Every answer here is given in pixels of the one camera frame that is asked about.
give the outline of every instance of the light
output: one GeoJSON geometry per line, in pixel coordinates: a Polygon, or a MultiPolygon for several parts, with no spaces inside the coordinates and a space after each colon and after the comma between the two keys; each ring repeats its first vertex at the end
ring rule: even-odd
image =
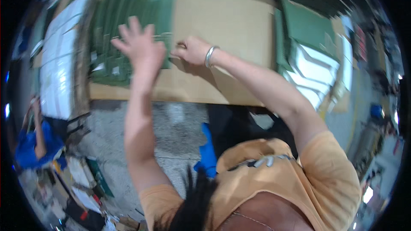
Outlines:
{"type": "Polygon", "coordinates": [[[362,197],[362,201],[365,204],[367,204],[372,198],[373,194],[374,194],[373,189],[371,189],[371,187],[367,187],[367,190],[365,191],[364,196],[362,197]]]}
{"type": "Polygon", "coordinates": [[[10,114],[10,105],[6,104],[6,107],[4,109],[4,112],[6,114],[6,118],[8,118],[9,114],[10,114]]]}
{"type": "Polygon", "coordinates": [[[398,112],[397,111],[395,111],[395,113],[394,113],[394,121],[395,121],[395,123],[398,124],[398,112]]]}

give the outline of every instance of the person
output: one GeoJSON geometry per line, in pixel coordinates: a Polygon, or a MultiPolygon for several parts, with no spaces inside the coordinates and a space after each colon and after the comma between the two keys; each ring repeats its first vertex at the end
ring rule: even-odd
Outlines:
{"type": "Polygon", "coordinates": [[[49,117],[43,120],[40,98],[32,96],[31,99],[18,135],[15,159],[23,169],[40,169],[62,155],[68,122],[49,117]],[[34,131],[28,131],[31,111],[34,112],[34,131]]]}
{"type": "Polygon", "coordinates": [[[359,180],[310,102],[279,74],[221,49],[211,50],[210,44],[192,36],[179,42],[171,54],[192,65],[218,66],[242,82],[284,120],[299,161],[280,139],[242,142],[219,156],[215,179],[199,171],[194,180],[188,168],[182,199],[154,156],[150,100],[166,49],[162,42],[154,42],[152,24],[141,31],[138,19],[131,17],[129,27],[120,25],[123,40],[115,38],[111,43],[134,69],[124,124],[125,158],[150,230],[349,227],[360,204],[359,180]]]}

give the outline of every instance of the orange t-shirt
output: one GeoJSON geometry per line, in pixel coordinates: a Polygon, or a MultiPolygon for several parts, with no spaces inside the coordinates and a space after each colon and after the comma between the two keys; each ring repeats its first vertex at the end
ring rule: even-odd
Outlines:
{"type": "MultiPolygon", "coordinates": [[[[290,147],[279,139],[258,139],[226,150],[218,159],[219,186],[212,197],[213,227],[218,228],[242,203],[259,192],[269,192],[296,205],[314,230],[347,230],[358,210],[361,189],[356,171],[330,131],[316,135],[300,154],[301,164],[290,147]],[[274,157],[267,167],[240,166],[249,159],[274,157]]],[[[140,194],[147,223],[169,219],[183,199],[174,187],[157,185],[140,194]]]]}

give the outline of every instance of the silver bracelet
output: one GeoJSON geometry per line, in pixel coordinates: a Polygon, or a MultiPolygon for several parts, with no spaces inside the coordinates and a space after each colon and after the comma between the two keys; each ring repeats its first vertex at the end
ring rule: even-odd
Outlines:
{"type": "Polygon", "coordinates": [[[220,48],[219,46],[213,46],[213,47],[211,47],[209,50],[208,50],[208,52],[207,52],[207,55],[205,56],[205,66],[207,67],[207,68],[211,68],[211,64],[210,64],[210,58],[211,58],[211,54],[213,53],[213,51],[214,51],[214,49],[216,49],[216,48],[220,48]]]}

